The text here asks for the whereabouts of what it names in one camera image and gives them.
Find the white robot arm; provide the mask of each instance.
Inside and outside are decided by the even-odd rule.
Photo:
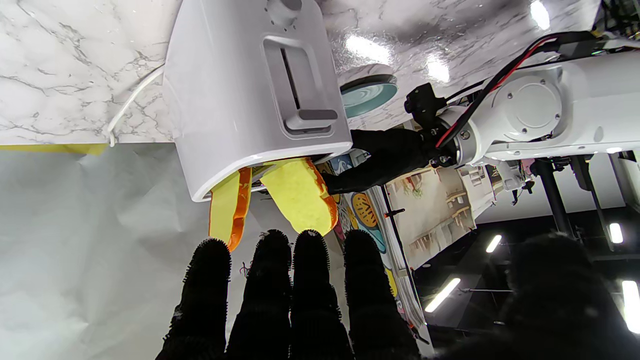
[[[601,49],[640,47],[639,42],[621,39],[600,44]],[[638,64],[640,51],[626,51],[514,71],[480,100],[466,124],[457,123],[470,106],[449,106],[440,114],[444,127],[453,127],[455,133],[450,136],[449,163],[435,162],[496,166],[505,189],[515,190],[528,179],[507,161],[636,149]]]

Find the marble countertop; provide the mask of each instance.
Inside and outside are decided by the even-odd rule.
[[[1,1],[0,145],[108,142],[111,117],[138,81],[163,64],[180,2]],[[317,2],[341,79],[357,78],[373,64],[388,65],[397,77],[398,94],[350,119],[353,129],[387,129],[410,119],[404,97],[418,85],[432,82],[438,96],[448,96],[493,75],[545,33],[590,29],[600,3]],[[119,142],[172,140],[161,81],[124,115],[115,130]]]

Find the fluorescent light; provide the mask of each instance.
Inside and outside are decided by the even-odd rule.
[[[609,234],[611,234],[611,242],[614,244],[622,243],[622,229],[620,228],[620,224],[613,223],[609,224]]]
[[[635,281],[622,282],[622,295],[625,298],[625,321],[631,332],[640,334],[640,296]]]
[[[502,235],[494,236],[493,240],[489,243],[489,246],[486,247],[486,251],[493,252],[495,248],[498,246],[498,244],[500,243],[501,239],[502,239]]]
[[[459,278],[451,279],[447,286],[445,286],[444,289],[440,290],[438,295],[436,295],[436,297],[429,303],[429,305],[427,305],[424,310],[428,313],[432,313],[433,311],[435,311],[435,309],[440,306],[444,299],[449,296],[449,294],[453,291],[453,289],[456,288],[459,283]]]
[[[549,12],[539,0],[535,0],[531,3],[531,17],[542,30],[546,30],[551,26],[551,23],[549,22]]]
[[[429,76],[443,83],[449,82],[449,67],[437,59],[427,61]]]
[[[389,49],[375,42],[351,35],[346,41],[347,49],[363,58],[370,58],[378,63],[389,65],[391,52]]]

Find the red cable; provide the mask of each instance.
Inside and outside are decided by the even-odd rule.
[[[560,35],[550,35],[546,38],[541,39],[540,41],[538,41],[538,43],[536,45],[534,45],[531,50],[527,51],[527,53],[524,55],[524,57],[522,58],[522,60],[518,61],[518,63],[513,67],[513,69],[511,69],[500,81],[498,81],[498,83],[491,89],[492,92],[495,89],[497,89],[498,87],[500,87],[502,85],[502,83],[507,80],[508,77],[510,77],[516,70],[518,70],[518,68],[520,67],[520,65],[522,65],[522,63],[528,59],[531,54],[540,46],[542,46],[542,44],[544,44],[545,42],[549,41],[549,40],[553,40],[553,39],[557,39],[559,38]],[[465,112],[462,114],[462,116],[464,116],[464,114],[467,113],[467,111],[469,111],[469,108],[467,108],[467,110],[465,110]],[[438,143],[436,144],[436,148],[440,148],[440,146],[442,145],[442,142],[444,141],[444,139],[447,138],[447,136],[449,136],[449,133],[451,133],[451,131],[453,131],[453,129],[456,127],[456,125],[458,125],[458,122],[456,121],[448,130],[446,133],[444,133],[444,135],[442,135],[442,137],[440,138],[440,140],[438,141]]]

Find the black glove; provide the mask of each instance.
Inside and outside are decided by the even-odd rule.
[[[344,258],[355,358],[418,359],[373,239],[363,231],[349,232]],[[182,300],[156,359],[353,359],[329,283],[323,237],[302,232],[293,262],[292,287],[287,237],[270,230],[258,242],[225,353],[230,255],[221,241],[205,240],[193,254]]]

